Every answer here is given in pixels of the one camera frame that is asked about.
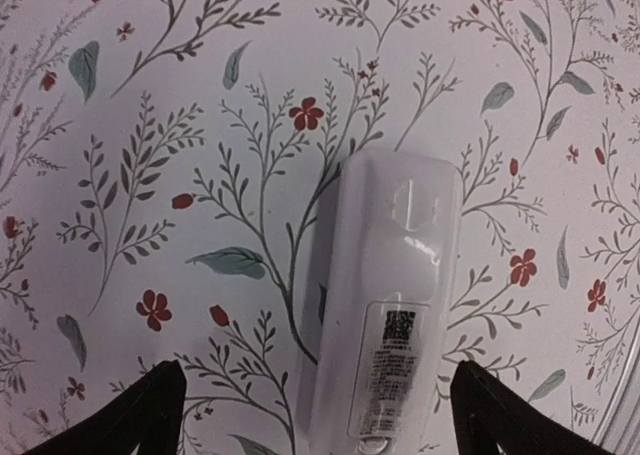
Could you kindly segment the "white remote control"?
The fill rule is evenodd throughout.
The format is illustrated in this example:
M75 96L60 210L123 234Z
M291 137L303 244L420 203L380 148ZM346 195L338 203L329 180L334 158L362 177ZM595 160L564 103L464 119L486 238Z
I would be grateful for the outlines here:
M446 336L460 220L461 182L451 163L375 149L345 161L308 429L312 453L418 450ZM413 445L348 434L362 329L372 302L429 303L437 317L427 419Z

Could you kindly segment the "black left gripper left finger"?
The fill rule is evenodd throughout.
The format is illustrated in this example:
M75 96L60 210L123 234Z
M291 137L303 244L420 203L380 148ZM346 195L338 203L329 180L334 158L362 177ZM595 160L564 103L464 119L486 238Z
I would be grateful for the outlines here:
M181 365L163 361L101 410L28 452L173 455L178 450L185 398Z

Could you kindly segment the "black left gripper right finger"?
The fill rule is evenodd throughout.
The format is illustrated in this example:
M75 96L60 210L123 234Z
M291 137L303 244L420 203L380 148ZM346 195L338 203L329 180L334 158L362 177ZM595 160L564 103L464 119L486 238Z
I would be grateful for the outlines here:
M530 406L474 361L458 364L451 408L461 455L609 455Z

